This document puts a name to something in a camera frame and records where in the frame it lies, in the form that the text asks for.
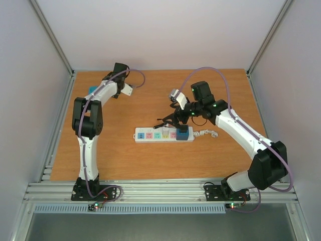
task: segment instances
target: white wall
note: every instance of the white wall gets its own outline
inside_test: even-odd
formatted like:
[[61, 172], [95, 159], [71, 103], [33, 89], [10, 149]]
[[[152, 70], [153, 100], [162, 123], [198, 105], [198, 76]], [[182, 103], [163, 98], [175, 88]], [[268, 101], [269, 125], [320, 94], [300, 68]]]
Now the white wall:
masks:
[[74, 69], [247, 69], [284, 0], [38, 0]]
[[268, 134], [287, 146], [313, 240], [321, 240], [320, 11], [320, 1], [294, 1], [253, 73]]
[[0, 240], [41, 169], [68, 72], [29, 1], [0, 4]]

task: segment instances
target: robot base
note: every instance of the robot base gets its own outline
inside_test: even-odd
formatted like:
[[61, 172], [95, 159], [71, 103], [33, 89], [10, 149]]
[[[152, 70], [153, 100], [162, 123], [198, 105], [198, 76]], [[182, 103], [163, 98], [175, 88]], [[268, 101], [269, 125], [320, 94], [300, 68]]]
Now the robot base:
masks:
[[242, 189], [238, 192], [235, 192], [229, 195], [229, 198], [226, 198], [221, 190], [221, 185], [204, 185], [206, 201], [250, 201], [249, 189]]
[[[95, 180], [89, 180], [89, 189], [91, 194], [96, 196], [101, 190], [111, 185], [100, 185], [99, 184], [99, 175]], [[73, 187], [71, 201], [105, 201], [105, 200], [112, 200], [117, 196], [117, 188], [111, 187], [105, 190], [106, 195], [101, 194], [95, 198], [92, 198], [86, 186], [86, 181], [81, 179], [80, 177], [77, 178], [77, 181]]]

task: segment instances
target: power strip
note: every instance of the power strip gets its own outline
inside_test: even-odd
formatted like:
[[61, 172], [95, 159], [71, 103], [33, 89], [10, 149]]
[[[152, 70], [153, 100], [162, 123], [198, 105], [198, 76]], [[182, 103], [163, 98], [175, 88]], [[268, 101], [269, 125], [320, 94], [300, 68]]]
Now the power strip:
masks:
[[160, 127], [137, 127], [134, 139], [136, 143], [160, 143], [160, 142], [192, 142], [194, 140], [193, 127], [189, 127], [187, 140], [176, 140], [176, 128]]

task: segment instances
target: wooden tabletop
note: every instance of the wooden tabletop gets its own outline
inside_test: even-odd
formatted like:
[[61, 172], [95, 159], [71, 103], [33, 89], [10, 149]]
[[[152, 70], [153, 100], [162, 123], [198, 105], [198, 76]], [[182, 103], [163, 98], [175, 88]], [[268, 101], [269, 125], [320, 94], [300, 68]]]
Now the wooden tabletop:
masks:
[[[144, 71], [146, 84], [135, 89], [132, 96], [121, 94], [103, 107], [103, 131], [98, 139], [97, 165], [101, 180], [171, 179], [225, 177], [249, 168], [246, 152], [223, 130], [210, 122], [194, 130], [215, 130], [219, 136], [207, 134], [191, 143], [137, 144], [133, 139], [136, 127], [152, 127], [172, 113], [168, 95], [179, 88], [192, 70]], [[223, 69], [230, 91], [231, 105], [250, 126], [264, 134], [261, 119], [244, 69]], [[76, 97], [88, 94], [90, 86], [99, 85], [108, 72], [78, 72], [65, 119], [51, 175], [52, 181], [75, 181], [80, 169], [80, 151], [71, 128], [73, 103]], [[191, 84], [209, 83], [215, 99], [227, 100], [224, 82], [211, 70], [200, 71], [186, 84], [183, 93], [193, 100]], [[126, 83], [140, 84], [142, 77], [132, 72]], [[194, 118], [202, 124], [202, 117]]]

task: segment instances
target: robotic arm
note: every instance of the robotic arm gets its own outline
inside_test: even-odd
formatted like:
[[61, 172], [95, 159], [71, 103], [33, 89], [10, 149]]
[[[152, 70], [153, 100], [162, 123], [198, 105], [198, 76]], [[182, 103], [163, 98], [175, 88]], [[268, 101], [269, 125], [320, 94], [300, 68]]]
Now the robotic arm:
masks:
[[234, 173], [222, 180], [221, 191], [226, 198], [245, 188], [256, 187], [264, 190], [287, 174], [279, 159], [262, 144], [262, 142], [267, 143], [287, 162], [286, 147], [282, 142], [272, 142], [245, 123], [233, 109], [229, 112], [227, 102], [214, 99], [207, 82], [195, 83], [191, 88], [194, 102], [190, 102], [183, 93], [179, 93], [176, 97], [178, 90], [174, 89], [171, 92], [170, 99], [173, 102], [171, 107], [175, 108], [175, 111], [163, 118], [163, 123], [154, 128], [170, 124], [185, 130], [189, 117], [202, 116], [223, 129], [240, 144], [252, 159], [252, 164], [248, 171]]
[[[131, 95], [132, 87], [125, 83], [126, 73], [120, 74], [118, 77], [114, 78], [106, 84], [106, 80], [111, 78], [113, 75], [125, 71], [128, 68], [125, 64], [116, 63], [113, 72], [109, 73], [103, 78], [101, 84], [97, 89], [101, 89], [97, 95], [90, 93], [84, 98], [76, 98], [74, 101], [73, 118], [72, 118], [72, 128], [77, 135], [79, 146], [80, 146], [80, 172], [76, 184], [73, 190], [73, 197], [75, 195], [80, 196], [82, 200], [86, 200], [88, 197], [87, 187], [86, 187], [86, 177], [84, 170], [84, 163], [86, 163], [86, 174], [87, 180], [89, 182], [89, 187], [93, 195], [97, 195], [100, 191], [101, 186], [99, 185], [99, 173], [97, 168], [96, 160], [96, 149], [98, 137], [103, 128], [103, 115], [102, 107], [111, 98], [118, 98], [120, 93], [126, 95]], [[79, 126], [81, 122], [81, 115], [86, 102], [89, 100], [89, 105], [87, 107], [87, 112], [90, 116], [84, 116], [82, 126], [81, 126], [81, 136], [79, 136]]]

